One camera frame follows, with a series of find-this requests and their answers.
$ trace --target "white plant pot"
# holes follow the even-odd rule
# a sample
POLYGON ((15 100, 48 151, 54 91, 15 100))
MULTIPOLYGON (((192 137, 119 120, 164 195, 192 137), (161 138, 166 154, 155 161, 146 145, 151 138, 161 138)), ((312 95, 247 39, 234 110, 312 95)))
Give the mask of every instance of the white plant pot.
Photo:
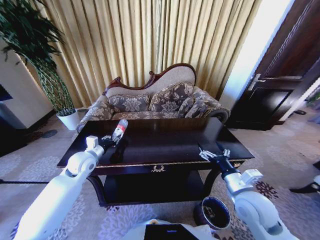
POLYGON ((77 125, 80 122, 79 114, 77 110, 75 113, 72 113, 68 116, 58 116, 57 117, 63 122, 63 124, 69 129, 69 130, 76 130, 77 125))

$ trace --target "door handle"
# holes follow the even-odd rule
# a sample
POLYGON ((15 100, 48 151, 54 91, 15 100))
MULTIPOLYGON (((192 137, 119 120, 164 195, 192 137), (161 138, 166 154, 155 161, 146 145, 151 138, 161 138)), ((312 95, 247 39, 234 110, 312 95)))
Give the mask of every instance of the door handle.
POLYGON ((248 88, 248 91, 252 91, 252 89, 254 88, 254 86, 256 85, 256 83, 260 82, 260 83, 264 83, 266 80, 259 80, 261 74, 260 73, 257 73, 255 76, 254 76, 254 79, 252 80, 249 88, 248 88))

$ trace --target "white wall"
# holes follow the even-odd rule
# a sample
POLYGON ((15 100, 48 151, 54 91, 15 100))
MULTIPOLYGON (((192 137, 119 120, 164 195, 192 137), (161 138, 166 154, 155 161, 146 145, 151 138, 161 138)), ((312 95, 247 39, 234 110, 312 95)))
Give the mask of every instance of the white wall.
POLYGON ((262 0, 219 102, 232 109, 241 97, 294 0, 262 0))
MULTIPOLYGON (((4 46, 4 42, 0 41, 0 48, 4 46)), ((2 105, 11 112, 4 112, 5 110, 1 108, 1 115, 13 114, 24 125, 19 128, 28 128, 49 113, 53 107, 25 64, 21 62, 15 65, 19 60, 18 55, 10 52, 5 62, 5 55, 0 53, 0 83, 13 97, 2 102, 2 105)))

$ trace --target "beige curtain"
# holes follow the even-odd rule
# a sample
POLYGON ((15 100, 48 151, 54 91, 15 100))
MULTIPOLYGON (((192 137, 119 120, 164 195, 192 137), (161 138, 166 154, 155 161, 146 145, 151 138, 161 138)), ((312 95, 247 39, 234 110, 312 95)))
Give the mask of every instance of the beige curtain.
POLYGON ((120 76, 137 87, 176 63, 219 98, 261 0, 44 0, 64 33, 55 56, 76 107, 90 106, 120 76))

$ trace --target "small bin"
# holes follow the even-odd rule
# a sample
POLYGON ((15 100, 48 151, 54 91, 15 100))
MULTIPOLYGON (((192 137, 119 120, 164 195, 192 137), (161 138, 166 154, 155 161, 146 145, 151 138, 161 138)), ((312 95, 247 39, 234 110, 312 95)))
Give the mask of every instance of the small bin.
POLYGON ((193 217, 198 226, 208 224, 215 231, 226 229, 230 224, 228 208, 221 200, 213 196, 207 196, 195 206, 193 217))

